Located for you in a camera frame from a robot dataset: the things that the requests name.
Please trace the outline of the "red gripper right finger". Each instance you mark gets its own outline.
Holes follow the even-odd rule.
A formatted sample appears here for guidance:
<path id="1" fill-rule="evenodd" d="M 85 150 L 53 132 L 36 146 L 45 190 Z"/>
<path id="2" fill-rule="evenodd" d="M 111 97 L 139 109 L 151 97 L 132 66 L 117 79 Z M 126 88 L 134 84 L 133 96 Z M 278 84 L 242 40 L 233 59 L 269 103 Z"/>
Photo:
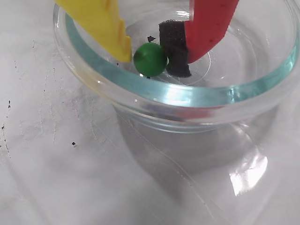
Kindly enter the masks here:
<path id="1" fill-rule="evenodd" d="M 229 27 L 238 0 L 191 0 L 189 20 L 159 24 L 159 39 L 167 58 L 167 72 L 190 77 L 189 64 L 217 45 Z"/>

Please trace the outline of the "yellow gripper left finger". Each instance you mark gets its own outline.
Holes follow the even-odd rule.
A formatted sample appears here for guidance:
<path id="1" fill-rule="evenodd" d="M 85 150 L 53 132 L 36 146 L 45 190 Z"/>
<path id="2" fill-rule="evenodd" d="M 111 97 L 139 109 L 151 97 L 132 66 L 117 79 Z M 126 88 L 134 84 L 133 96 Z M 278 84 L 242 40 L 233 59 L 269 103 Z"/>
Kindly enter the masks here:
<path id="1" fill-rule="evenodd" d="M 116 0 L 56 0 L 109 54 L 121 62 L 132 59 L 131 39 Z"/>

